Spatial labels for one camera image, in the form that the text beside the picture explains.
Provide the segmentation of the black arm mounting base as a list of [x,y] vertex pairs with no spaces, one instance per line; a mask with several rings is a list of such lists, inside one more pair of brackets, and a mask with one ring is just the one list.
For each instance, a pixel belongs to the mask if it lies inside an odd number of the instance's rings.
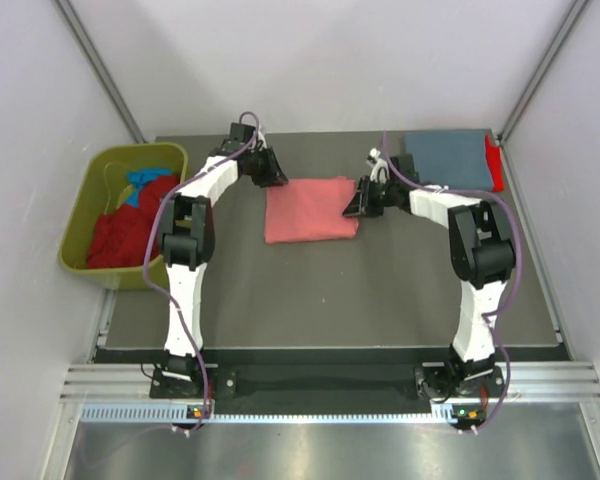
[[[444,367],[449,348],[206,348],[202,357],[216,413],[423,413],[436,402],[422,394],[419,374]],[[499,397],[494,374],[446,401]]]

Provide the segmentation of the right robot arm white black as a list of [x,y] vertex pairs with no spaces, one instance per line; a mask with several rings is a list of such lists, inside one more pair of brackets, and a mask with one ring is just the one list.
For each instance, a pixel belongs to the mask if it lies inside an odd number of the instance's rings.
[[467,396],[495,372],[497,310],[517,266],[516,241],[506,210],[446,186],[416,183],[409,154],[385,158],[377,148],[367,156],[370,173],[361,177],[345,218],[377,218],[395,207],[429,220],[448,233],[452,269],[461,285],[458,327],[444,367],[419,374],[419,389],[431,401]]

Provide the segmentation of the pink t shirt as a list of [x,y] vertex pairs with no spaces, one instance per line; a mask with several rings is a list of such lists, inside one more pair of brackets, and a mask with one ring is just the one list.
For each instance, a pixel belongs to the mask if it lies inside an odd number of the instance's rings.
[[356,183],[347,177],[291,179],[266,190],[267,244],[352,239],[359,222],[343,216]]

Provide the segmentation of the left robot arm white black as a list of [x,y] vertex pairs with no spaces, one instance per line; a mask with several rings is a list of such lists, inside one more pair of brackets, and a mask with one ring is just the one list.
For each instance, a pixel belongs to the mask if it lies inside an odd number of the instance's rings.
[[185,396],[210,398],[202,358],[201,301],[216,245],[213,207],[244,176],[260,188],[288,183],[262,128],[238,122],[201,169],[159,208],[157,240],[169,286],[168,360],[162,374]]

